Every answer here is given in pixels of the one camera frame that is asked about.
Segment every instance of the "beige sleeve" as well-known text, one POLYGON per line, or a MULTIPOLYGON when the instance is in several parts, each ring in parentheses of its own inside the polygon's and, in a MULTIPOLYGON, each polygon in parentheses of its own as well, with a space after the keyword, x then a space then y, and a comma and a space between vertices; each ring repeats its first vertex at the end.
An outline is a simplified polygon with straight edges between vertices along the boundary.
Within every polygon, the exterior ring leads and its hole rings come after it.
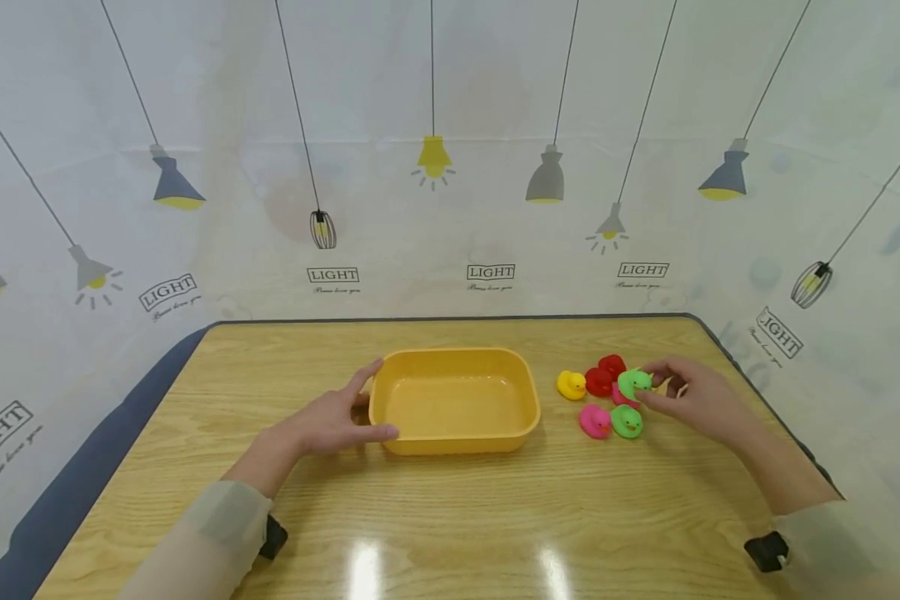
POLYGON ((264 543, 271 505, 242 482, 213 482, 149 553, 117 598, 230 598, 264 543))
POLYGON ((790 547, 784 576, 800 598, 900 600, 900 522, 853 502, 773 519, 790 547))

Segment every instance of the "orange plastic tray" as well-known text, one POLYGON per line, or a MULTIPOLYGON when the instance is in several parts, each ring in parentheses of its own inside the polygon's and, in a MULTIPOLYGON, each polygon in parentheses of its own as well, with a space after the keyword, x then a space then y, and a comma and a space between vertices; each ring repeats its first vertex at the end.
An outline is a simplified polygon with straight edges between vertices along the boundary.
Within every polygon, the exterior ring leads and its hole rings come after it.
POLYGON ((370 389, 370 423, 392 423, 395 454, 508 453, 540 421, 530 367, 513 350, 463 347, 387 356, 370 389))

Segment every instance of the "green rubber duck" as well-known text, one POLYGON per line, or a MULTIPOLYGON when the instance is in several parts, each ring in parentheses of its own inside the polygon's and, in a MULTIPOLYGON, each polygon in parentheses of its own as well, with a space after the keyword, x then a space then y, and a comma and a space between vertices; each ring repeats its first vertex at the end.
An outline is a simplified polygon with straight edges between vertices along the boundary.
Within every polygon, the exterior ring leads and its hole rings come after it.
POLYGON ((618 436, 627 440, 639 438, 643 433, 643 417, 640 416, 640 411, 626 404, 621 404, 610 411, 610 424, 618 436))
POLYGON ((634 392, 653 389, 653 377, 651 377, 650 373, 640 371, 639 368, 631 368, 629 371, 620 373, 620 377, 617 377, 617 387, 619 387, 620 393, 624 394, 626 399, 639 403, 634 392))

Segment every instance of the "yellow rubber duck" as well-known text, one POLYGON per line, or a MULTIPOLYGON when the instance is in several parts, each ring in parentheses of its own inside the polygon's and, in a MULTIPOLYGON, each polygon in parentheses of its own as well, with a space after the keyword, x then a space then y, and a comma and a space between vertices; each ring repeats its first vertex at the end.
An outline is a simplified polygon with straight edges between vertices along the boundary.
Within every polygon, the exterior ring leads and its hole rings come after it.
POLYGON ((587 396, 587 378, 578 372, 560 372, 557 377, 557 391, 568 400, 583 399, 587 396))

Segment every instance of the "left hand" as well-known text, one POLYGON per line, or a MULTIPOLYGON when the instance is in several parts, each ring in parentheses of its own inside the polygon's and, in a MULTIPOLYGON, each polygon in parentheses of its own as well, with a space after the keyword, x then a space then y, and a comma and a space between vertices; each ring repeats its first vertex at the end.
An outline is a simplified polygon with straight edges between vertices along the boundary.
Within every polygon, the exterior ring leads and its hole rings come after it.
POLYGON ((377 359, 360 368, 342 389, 313 399, 296 414, 269 428, 267 434, 284 438, 301 456, 332 454, 362 443, 395 440, 399 431, 393 425, 357 425, 352 417, 353 409, 369 404, 369 394, 361 390, 383 364, 382 359, 377 359))

